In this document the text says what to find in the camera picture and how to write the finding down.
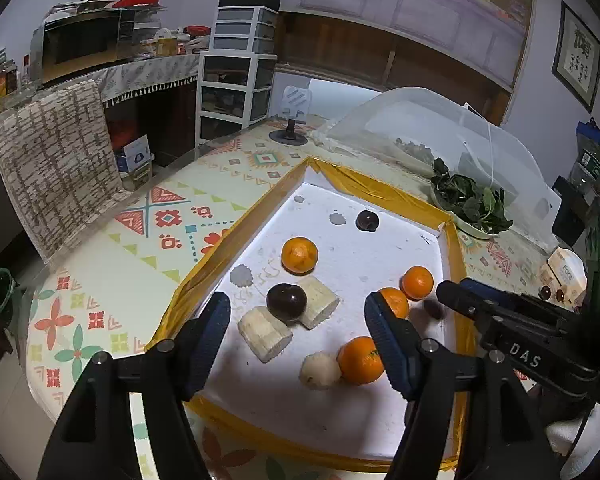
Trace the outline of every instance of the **drawer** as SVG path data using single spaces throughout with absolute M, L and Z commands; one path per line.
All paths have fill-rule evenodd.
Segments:
M 274 27 L 276 26 L 278 15 L 275 12 L 272 12 L 269 9 L 257 9 L 256 14 L 257 22 L 269 23 L 269 25 L 273 25 Z
M 242 117 L 245 94 L 238 90 L 202 87 L 202 109 L 205 112 Z
M 226 36 L 248 36 L 251 31 L 251 23 L 216 23 L 215 34 L 223 34 Z M 257 38 L 268 38 L 273 39 L 276 29 L 272 25 L 265 25 L 264 23 L 256 24 Z
M 204 60 L 205 69 L 202 76 L 203 81 L 243 86 L 247 85 L 249 65 L 251 62 L 248 57 L 205 56 Z
M 269 94 L 271 90 L 263 90 L 253 93 L 253 102 L 251 103 L 251 121 L 261 119 L 267 115 L 269 109 Z
M 252 19 L 253 19 L 253 9 L 218 9 L 218 20 L 252 20 Z
M 275 59 L 261 59 L 256 70 L 255 88 L 264 88 L 273 84 L 273 73 L 276 69 Z
M 218 139 L 226 135 L 239 132 L 242 126 L 238 123 L 231 123 L 220 119 L 210 117 L 200 117 L 200 137 L 205 140 Z
M 247 50 L 249 38 L 214 38 L 212 48 L 221 48 L 227 50 Z M 272 54 L 273 40 L 253 40 L 253 51 L 256 54 Z

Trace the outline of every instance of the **orange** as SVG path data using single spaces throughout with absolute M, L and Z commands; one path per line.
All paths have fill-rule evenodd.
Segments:
M 289 238 L 282 246 L 282 265 L 294 274 L 305 274 L 318 261 L 318 248 L 308 238 Z
M 395 317 L 406 319 L 409 313 L 409 301 L 403 291 L 392 286 L 386 286 L 385 288 L 381 288 L 379 292 L 382 294 L 386 304 L 394 311 Z
M 352 339 L 338 352 L 338 364 L 347 383 L 368 384 L 384 372 L 380 354 L 369 336 Z
M 421 300 L 433 290 L 433 276 L 424 267 L 413 266 L 404 273 L 400 288 L 412 300 Z

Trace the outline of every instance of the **green leafy vegetable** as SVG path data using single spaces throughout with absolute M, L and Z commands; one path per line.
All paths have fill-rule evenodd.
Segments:
M 433 161 L 431 177 L 441 207 L 488 234 L 506 231 L 513 222 L 504 216 L 504 190 L 479 189 L 475 180 L 464 175 L 449 175 L 441 158 Z

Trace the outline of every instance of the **white cloth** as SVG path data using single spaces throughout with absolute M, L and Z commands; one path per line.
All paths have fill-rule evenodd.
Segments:
M 0 124 L 0 174 L 46 264 L 100 215 L 126 200 L 93 81 L 21 108 Z
M 576 438 L 582 419 L 554 422 L 546 429 L 546 436 L 554 451 L 566 455 Z M 571 480 L 582 473 L 600 450 L 600 404 L 596 404 L 571 456 L 560 471 L 562 480 Z

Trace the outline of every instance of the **table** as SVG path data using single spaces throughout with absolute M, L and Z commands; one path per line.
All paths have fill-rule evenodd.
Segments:
M 200 55 L 197 53 L 181 54 L 180 56 L 154 57 L 117 64 L 37 91 L 33 94 L 33 99 L 38 100 L 59 89 L 93 79 L 98 85 L 103 106 L 109 108 L 139 95 L 195 81 L 198 78 L 199 58 Z M 1 113 L 0 123 L 9 115 L 9 110 Z
M 322 121 L 312 118 L 312 128 Z M 284 146 L 261 123 L 167 177 L 78 247 L 64 266 L 38 283 L 26 347 L 29 387 L 52 420 L 93 353 L 143 352 L 171 295 L 222 234 L 276 181 L 314 155 L 369 174 L 428 200 L 429 181 L 368 156 L 330 153 L 309 142 Z M 536 295 L 545 256 L 505 232 L 489 241 L 460 233 L 469 276 L 512 292 Z M 132 394 L 134 435 L 142 475 L 157 478 L 141 396 Z M 187 416 L 208 466 L 221 479 L 329 480 L 368 476 L 326 470 L 252 449 L 192 412 Z

